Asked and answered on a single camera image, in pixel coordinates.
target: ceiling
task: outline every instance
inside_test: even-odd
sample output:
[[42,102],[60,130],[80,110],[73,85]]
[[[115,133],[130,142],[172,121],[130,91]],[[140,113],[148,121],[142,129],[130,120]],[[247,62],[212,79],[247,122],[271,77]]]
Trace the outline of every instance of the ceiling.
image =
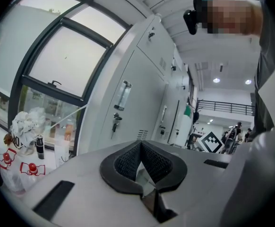
[[[183,20],[187,9],[193,10],[193,0],[138,0],[153,13],[162,15],[162,24],[174,40],[183,62],[195,65],[198,70],[200,90],[225,88],[254,91],[253,79],[259,58],[259,39],[240,35],[209,35],[199,29],[190,35]],[[213,83],[214,78],[221,82]]]
[[[212,117],[212,116],[206,116],[206,115],[199,115],[198,122],[208,123],[211,119],[213,121],[211,122],[212,125],[218,125],[223,126],[225,128],[228,128],[229,126],[234,126],[237,124],[238,121],[233,119],[226,119],[226,118],[219,118],[219,117]],[[242,129],[248,130],[250,128],[251,123],[246,121],[241,121]]]

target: black bottle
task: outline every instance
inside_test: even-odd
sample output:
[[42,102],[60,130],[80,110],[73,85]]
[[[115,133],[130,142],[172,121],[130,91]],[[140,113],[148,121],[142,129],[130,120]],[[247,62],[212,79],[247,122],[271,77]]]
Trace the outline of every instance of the black bottle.
[[39,159],[44,159],[44,148],[43,148],[43,137],[40,136],[37,138],[37,142],[35,143],[37,148]]

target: window handle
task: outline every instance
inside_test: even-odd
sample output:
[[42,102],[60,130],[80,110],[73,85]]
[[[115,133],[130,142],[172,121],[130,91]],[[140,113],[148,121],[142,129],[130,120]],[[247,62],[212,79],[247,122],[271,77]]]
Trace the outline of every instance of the window handle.
[[59,83],[58,81],[52,81],[51,83],[50,82],[48,82],[47,84],[48,85],[50,85],[50,86],[52,86],[52,87],[57,87],[54,83],[58,83],[58,84],[60,84],[60,85],[62,85],[61,83]]

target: railing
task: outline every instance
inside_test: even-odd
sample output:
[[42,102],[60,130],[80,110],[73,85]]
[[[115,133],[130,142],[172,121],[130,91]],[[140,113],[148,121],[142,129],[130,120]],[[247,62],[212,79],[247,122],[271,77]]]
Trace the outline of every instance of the railing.
[[243,105],[243,104],[231,104],[231,103],[224,103],[224,102],[214,102],[214,101],[205,101],[199,100],[198,101],[199,109],[208,109],[214,111],[221,111],[221,112],[228,112],[234,114],[244,114],[254,116],[255,107],[250,105]]

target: ventilation grille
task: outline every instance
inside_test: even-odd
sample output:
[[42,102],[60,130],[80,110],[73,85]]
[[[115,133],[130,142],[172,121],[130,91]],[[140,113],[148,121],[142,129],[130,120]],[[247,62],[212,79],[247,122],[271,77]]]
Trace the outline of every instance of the ventilation grille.
[[164,136],[164,140],[167,140],[167,139],[168,139],[168,136],[169,136],[169,132],[166,132],[166,133],[165,133],[165,136]]
[[164,61],[164,59],[161,57],[161,60],[160,60],[160,66],[164,69],[164,70],[166,70],[166,62]]
[[139,130],[137,134],[137,140],[146,140],[148,131]]

